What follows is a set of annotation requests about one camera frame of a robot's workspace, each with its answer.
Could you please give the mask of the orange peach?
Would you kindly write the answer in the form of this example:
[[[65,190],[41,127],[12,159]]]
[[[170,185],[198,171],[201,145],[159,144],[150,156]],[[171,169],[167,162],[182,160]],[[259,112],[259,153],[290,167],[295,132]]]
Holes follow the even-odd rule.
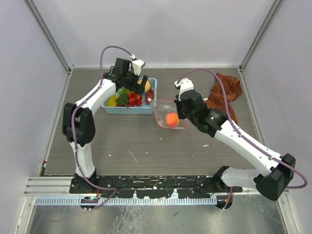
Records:
[[[167,113],[165,116],[165,122],[166,124],[171,127],[177,127],[180,123],[180,119],[178,117],[178,114],[175,112]]]

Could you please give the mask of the clear zip top bag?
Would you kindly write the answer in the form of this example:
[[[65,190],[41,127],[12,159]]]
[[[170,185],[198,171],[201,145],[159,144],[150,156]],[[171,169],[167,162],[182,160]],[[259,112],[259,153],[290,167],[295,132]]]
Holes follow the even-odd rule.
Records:
[[[154,112],[156,124],[165,129],[183,130],[189,127],[188,121],[179,119],[176,104],[171,99],[148,98]]]

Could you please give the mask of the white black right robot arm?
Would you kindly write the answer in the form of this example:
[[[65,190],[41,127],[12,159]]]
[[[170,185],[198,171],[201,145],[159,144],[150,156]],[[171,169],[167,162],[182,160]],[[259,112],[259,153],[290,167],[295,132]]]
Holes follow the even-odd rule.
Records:
[[[200,132],[210,135],[247,159],[253,170],[222,167],[215,174],[214,187],[225,192],[230,187],[256,189],[265,198],[276,201],[294,176],[295,158],[281,155],[255,140],[219,109],[209,109],[200,93],[187,90],[176,96],[181,119],[188,119]]]

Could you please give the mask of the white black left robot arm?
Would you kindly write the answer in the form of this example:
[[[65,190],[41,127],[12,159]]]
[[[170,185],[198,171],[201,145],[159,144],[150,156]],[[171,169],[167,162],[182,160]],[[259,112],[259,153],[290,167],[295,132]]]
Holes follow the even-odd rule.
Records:
[[[101,72],[98,83],[87,95],[75,103],[65,104],[62,133],[74,152],[76,171],[71,184],[73,189],[94,193],[100,188],[91,150],[96,133],[94,115],[121,88],[136,94],[144,93],[148,77],[144,76],[139,81],[144,66],[144,61],[134,57],[130,60],[117,58],[108,72]]]

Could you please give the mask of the light blue plastic basket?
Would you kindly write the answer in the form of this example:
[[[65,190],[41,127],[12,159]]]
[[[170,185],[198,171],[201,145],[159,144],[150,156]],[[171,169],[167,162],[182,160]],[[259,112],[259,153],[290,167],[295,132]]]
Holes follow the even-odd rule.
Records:
[[[157,98],[157,79],[156,78],[148,78],[148,81],[151,85],[151,89],[154,92],[154,100]],[[145,102],[146,95],[143,94],[143,104],[141,106],[135,107],[110,107],[107,105],[107,101],[102,104],[102,108],[108,114],[134,114],[134,115],[153,115],[153,104],[146,104]]]

